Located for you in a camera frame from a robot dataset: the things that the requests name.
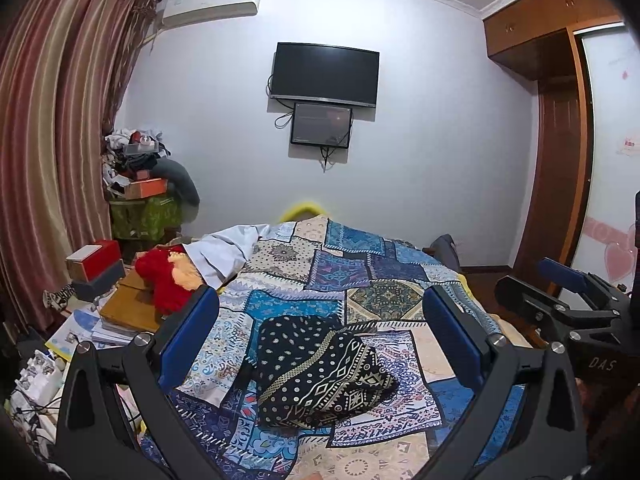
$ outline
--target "white sheet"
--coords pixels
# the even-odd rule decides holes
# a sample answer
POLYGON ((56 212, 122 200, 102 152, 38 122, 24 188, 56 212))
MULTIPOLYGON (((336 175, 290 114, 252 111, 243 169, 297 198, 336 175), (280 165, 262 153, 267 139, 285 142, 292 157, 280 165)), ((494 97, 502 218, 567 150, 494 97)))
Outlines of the white sheet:
POLYGON ((237 225, 185 244, 191 261, 207 285, 220 288, 235 276, 254 253, 254 245, 270 225, 237 225))

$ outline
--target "floor baseboard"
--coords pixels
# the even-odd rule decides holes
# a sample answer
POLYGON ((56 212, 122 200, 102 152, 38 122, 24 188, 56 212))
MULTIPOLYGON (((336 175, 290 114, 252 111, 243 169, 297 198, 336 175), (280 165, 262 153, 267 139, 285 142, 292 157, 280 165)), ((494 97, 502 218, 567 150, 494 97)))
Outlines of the floor baseboard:
POLYGON ((509 274, 512 270, 508 265, 462 267, 463 274, 487 274, 489 272, 506 272, 509 274))

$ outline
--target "black monitor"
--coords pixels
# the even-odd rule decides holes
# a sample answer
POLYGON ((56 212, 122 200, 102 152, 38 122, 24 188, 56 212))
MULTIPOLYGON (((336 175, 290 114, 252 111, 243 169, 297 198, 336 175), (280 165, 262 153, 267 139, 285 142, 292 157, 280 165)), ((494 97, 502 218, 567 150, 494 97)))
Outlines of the black monitor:
POLYGON ((375 108, 379 59, 370 50, 278 43, 271 97, 375 108))
POLYGON ((351 108, 296 103, 291 121, 291 143, 348 148, 351 119, 351 108))

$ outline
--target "gray pillow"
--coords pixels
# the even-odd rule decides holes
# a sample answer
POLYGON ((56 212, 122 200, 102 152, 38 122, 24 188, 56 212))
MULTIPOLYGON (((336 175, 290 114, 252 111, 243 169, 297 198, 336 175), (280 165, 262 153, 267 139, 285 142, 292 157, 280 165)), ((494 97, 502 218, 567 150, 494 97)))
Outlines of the gray pillow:
POLYGON ((462 272, 456 245, 453 243, 451 235, 447 234, 436 238, 433 244, 431 244, 431 249, 435 250, 434 258, 444 266, 456 272, 462 272))
POLYGON ((168 186, 169 193, 174 192, 184 203, 193 206, 200 204, 198 190, 193 184, 189 172, 180 162, 163 156, 158 159, 150 174, 152 178, 167 179, 170 184, 168 186))

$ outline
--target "red plush toy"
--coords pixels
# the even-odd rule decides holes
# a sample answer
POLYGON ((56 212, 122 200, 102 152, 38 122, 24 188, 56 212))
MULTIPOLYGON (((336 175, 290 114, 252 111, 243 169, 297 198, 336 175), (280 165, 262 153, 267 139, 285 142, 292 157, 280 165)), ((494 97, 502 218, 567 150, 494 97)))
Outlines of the red plush toy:
POLYGON ((137 259, 136 272, 154 284, 154 306, 162 314, 178 312, 202 283, 180 245, 151 249, 137 259))

